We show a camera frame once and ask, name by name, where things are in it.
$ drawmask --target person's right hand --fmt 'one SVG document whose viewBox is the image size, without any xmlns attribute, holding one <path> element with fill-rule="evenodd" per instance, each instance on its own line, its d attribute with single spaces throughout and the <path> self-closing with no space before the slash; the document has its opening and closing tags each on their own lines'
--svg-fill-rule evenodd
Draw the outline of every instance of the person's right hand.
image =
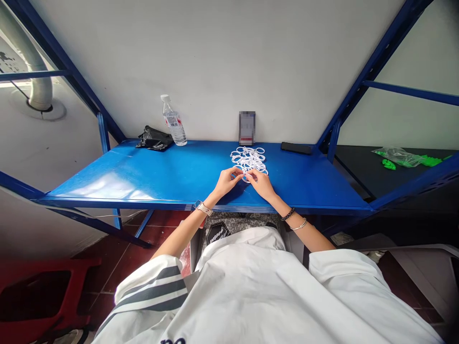
<svg viewBox="0 0 459 344">
<path fill-rule="evenodd" d="M 253 169 L 246 173 L 246 178 L 253 185 L 255 191 L 266 201 L 270 202 L 277 196 L 267 174 Z"/>
</svg>

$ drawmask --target white shirt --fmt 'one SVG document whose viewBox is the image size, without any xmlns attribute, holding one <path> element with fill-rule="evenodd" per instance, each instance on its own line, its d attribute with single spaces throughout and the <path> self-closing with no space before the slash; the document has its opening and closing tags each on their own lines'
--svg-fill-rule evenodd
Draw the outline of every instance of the white shirt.
<svg viewBox="0 0 459 344">
<path fill-rule="evenodd" d="M 185 280 L 159 256 L 117 288 L 94 343 L 441 343 L 365 255 L 311 253 L 309 271 L 271 227 L 210 244 Z"/>
</svg>

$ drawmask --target bottle label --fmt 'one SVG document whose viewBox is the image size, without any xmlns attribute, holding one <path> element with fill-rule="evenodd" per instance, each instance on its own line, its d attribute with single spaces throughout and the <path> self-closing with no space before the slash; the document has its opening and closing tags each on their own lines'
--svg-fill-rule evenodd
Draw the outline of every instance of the bottle label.
<svg viewBox="0 0 459 344">
<path fill-rule="evenodd" d="M 182 121 L 180 120 L 179 117 L 170 116 L 170 117 L 165 117 L 165 118 L 166 118 L 166 124 L 170 128 L 179 128 L 182 126 Z"/>
</svg>

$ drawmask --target black bead bracelet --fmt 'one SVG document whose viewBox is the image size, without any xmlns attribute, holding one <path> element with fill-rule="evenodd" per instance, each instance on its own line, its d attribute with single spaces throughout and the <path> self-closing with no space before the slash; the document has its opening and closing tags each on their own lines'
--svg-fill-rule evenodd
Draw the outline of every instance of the black bead bracelet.
<svg viewBox="0 0 459 344">
<path fill-rule="evenodd" d="M 290 212 L 284 216 L 283 218 L 281 218 L 281 221 L 285 221 L 286 219 L 288 219 L 290 216 L 292 216 L 292 214 L 295 212 L 295 207 L 293 207 Z"/>
</svg>

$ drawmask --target bottle cap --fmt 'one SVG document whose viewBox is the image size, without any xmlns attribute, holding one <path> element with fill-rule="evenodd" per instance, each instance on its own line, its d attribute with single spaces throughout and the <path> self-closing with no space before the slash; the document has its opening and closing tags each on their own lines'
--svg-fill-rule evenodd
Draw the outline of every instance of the bottle cap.
<svg viewBox="0 0 459 344">
<path fill-rule="evenodd" d="M 163 101 L 163 103 L 170 103 L 171 102 L 171 98 L 169 97 L 169 95 L 161 95 L 161 100 Z"/>
</svg>

